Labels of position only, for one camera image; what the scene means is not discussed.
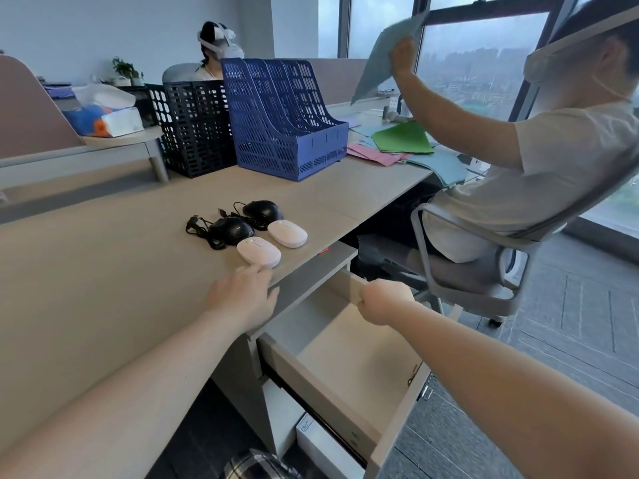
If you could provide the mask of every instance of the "chair armrest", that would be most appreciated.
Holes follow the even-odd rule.
[[[449,211],[439,208],[438,206],[433,205],[432,203],[421,204],[419,207],[413,210],[413,214],[419,213],[420,211],[425,211],[430,215],[440,218],[441,220],[443,220],[444,222],[447,222],[448,224],[454,225],[455,227],[458,227],[459,229],[465,230],[468,233],[471,233],[484,240],[493,242],[501,247],[526,251],[526,249],[530,248],[531,246],[537,246],[539,244],[538,242],[535,242],[532,240],[513,239],[505,235],[498,234],[497,232],[493,232],[491,230],[485,229],[484,227],[480,227],[477,224],[468,222],[467,220],[464,220],[463,218],[457,217],[456,215],[453,215]]]

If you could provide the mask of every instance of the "tissue box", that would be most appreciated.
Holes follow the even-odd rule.
[[[297,443],[328,479],[363,479],[363,468],[308,413],[297,424]]]
[[[69,123],[80,136],[117,138],[142,131],[142,119],[135,107],[113,110],[91,104],[72,111],[63,111]]]

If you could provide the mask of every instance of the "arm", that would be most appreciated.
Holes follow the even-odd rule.
[[[400,40],[390,58],[404,102],[439,143],[491,165],[523,169],[515,125],[475,115],[428,89],[413,73],[415,44],[411,37]]]
[[[402,334],[525,477],[636,477],[639,419],[632,414],[414,302],[404,284],[375,281],[360,296],[364,318]]]
[[[215,282],[198,320],[106,378],[0,457],[0,477],[146,475],[188,408],[242,333],[273,314],[271,271]]]

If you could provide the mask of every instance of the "computer mouse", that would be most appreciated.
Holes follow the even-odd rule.
[[[255,235],[253,227],[240,217],[220,218],[210,225],[209,232],[214,238],[224,241],[227,245],[237,245]]]
[[[268,240],[251,237],[238,243],[238,252],[251,265],[272,269],[279,264],[282,253]]]
[[[284,216],[275,203],[268,200],[259,200],[245,205],[242,209],[244,215],[258,223],[268,225],[276,220],[282,220]]]
[[[299,225],[288,220],[277,220],[268,225],[268,233],[283,246],[298,248],[306,243],[309,235]]]

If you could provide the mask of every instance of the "black computer mouse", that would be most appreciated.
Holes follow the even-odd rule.
[[[227,245],[237,245],[255,235],[253,227],[239,217],[220,218],[210,225],[209,232],[214,238],[219,238]]]
[[[275,203],[268,200],[259,200],[246,205],[242,212],[249,218],[263,225],[272,224],[277,220],[283,220],[284,216]]]

